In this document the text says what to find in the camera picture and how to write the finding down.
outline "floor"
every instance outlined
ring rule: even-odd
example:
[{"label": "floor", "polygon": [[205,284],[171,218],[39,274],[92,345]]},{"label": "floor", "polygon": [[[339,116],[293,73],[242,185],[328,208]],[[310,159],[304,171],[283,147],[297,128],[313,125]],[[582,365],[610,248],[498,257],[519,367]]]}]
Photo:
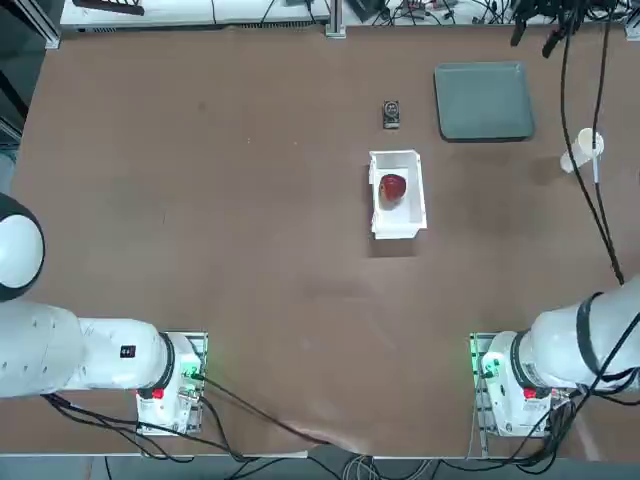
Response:
[{"label": "floor", "polygon": [[[332,447],[314,450],[313,456],[321,460],[335,472],[341,472],[349,454]],[[376,462],[383,475],[396,479],[412,472],[417,462],[411,460],[386,460]],[[237,468],[230,458],[199,457],[192,463],[178,465],[169,462],[156,462],[139,457],[110,457],[109,467],[113,480],[134,480],[153,478],[154,480],[217,480],[224,479]],[[486,466],[480,462],[467,462],[470,468]],[[421,479],[430,480],[433,468]],[[571,460],[558,460],[556,465],[543,477],[552,479],[625,480],[638,478],[640,465],[607,465],[585,463]],[[474,478],[477,480],[515,480],[525,478],[525,474],[515,467],[485,473],[466,473],[451,470],[441,465],[437,480]],[[64,478],[65,480],[108,480],[104,457],[6,457],[0,458],[0,480],[38,480],[45,478]],[[256,480],[297,479],[329,480],[331,475],[324,472],[309,460],[284,460],[252,476]]]}]

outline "black sticker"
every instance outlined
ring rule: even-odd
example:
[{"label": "black sticker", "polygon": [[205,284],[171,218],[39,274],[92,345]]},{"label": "black sticker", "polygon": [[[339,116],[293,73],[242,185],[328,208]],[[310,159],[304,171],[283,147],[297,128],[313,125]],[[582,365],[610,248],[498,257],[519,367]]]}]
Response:
[{"label": "black sticker", "polygon": [[120,358],[133,358],[136,356],[135,345],[122,345],[120,347]]}]

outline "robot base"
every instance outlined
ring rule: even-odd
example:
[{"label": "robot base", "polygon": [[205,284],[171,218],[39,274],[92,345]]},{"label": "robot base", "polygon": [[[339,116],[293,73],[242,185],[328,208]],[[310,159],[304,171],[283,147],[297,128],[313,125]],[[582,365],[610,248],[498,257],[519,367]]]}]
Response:
[{"label": "robot base", "polygon": [[[477,339],[488,340],[486,337],[492,337],[490,345],[478,348]],[[529,435],[534,425],[550,410],[551,395],[546,395],[543,398],[530,398],[529,392],[525,392],[516,381],[510,360],[511,343],[515,338],[515,333],[501,332],[495,336],[472,334],[471,338],[474,372],[478,372],[476,404],[483,411],[490,409],[495,422],[490,423],[483,419],[483,416],[486,416],[485,413],[479,414],[479,420],[484,421],[484,425],[481,427],[483,430],[500,436],[525,437]],[[482,387],[486,388],[484,396],[482,395]],[[546,434],[545,426],[545,422],[541,423],[531,436],[543,437]]]},{"label": "robot base", "polygon": [[[152,398],[136,394],[138,421],[170,428],[179,433],[197,433],[202,426],[199,402],[204,383],[187,376],[204,375],[208,336],[204,332],[166,332],[175,350],[175,365],[169,384],[154,390]],[[140,427],[144,435],[173,435],[153,428]]]}]

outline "white plastic container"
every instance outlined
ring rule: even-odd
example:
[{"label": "white plastic container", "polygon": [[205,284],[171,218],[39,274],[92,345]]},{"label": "white plastic container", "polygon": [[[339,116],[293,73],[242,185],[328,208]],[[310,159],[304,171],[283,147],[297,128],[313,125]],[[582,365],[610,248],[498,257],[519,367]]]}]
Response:
[{"label": "white plastic container", "polygon": [[[427,228],[427,213],[422,187],[422,165],[415,150],[369,152],[369,184],[373,194],[371,231],[376,240],[414,238]],[[387,174],[403,177],[407,191],[393,208],[380,205],[380,179]]]},{"label": "white plastic container", "polygon": [[[580,130],[580,133],[578,133],[578,136],[574,140],[571,147],[571,151],[573,152],[573,159],[576,161],[576,165],[578,166],[578,168],[580,168],[585,163],[593,160],[594,158],[602,155],[602,152],[604,151],[604,139],[598,132],[596,132],[595,151],[593,150],[592,146],[593,129],[583,128],[582,130]],[[560,166],[567,173],[573,172],[573,164],[571,163],[569,152],[564,152],[564,154],[560,158]]]}]

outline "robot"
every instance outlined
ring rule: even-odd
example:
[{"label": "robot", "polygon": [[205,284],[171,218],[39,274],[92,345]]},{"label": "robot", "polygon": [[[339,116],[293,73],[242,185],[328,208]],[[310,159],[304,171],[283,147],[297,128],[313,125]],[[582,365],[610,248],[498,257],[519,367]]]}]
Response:
[{"label": "robot", "polygon": [[[601,365],[640,312],[640,276],[607,293],[544,312],[525,332],[500,332],[482,357],[501,436],[527,436],[559,394],[595,381]],[[640,331],[613,358],[598,391],[637,390]],[[540,429],[537,435],[543,435]]]},{"label": "robot", "polygon": [[[138,320],[77,318],[62,308],[20,300],[42,271],[44,255],[35,216],[0,194],[0,398],[136,389],[140,421],[181,433],[197,425],[199,387],[190,374],[203,373],[205,356],[193,339]],[[594,381],[639,311],[640,276],[617,290],[544,312],[526,332],[498,333],[481,362],[498,434],[529,436],[552,408],[554,391]],[[634,384],[639,366],[640,331],[634,331],[599,388],[619,391]]]},{"label": "robot", "polygon": [[141,422],[198,430],[202,385],[190,375],[203,373],[206,348],[196,348],[202,335],[158,332],[133,319],[78,318],[19,299],[38,279],[44,257],[36,217],[0,193],[0,398],[135,389]]}]

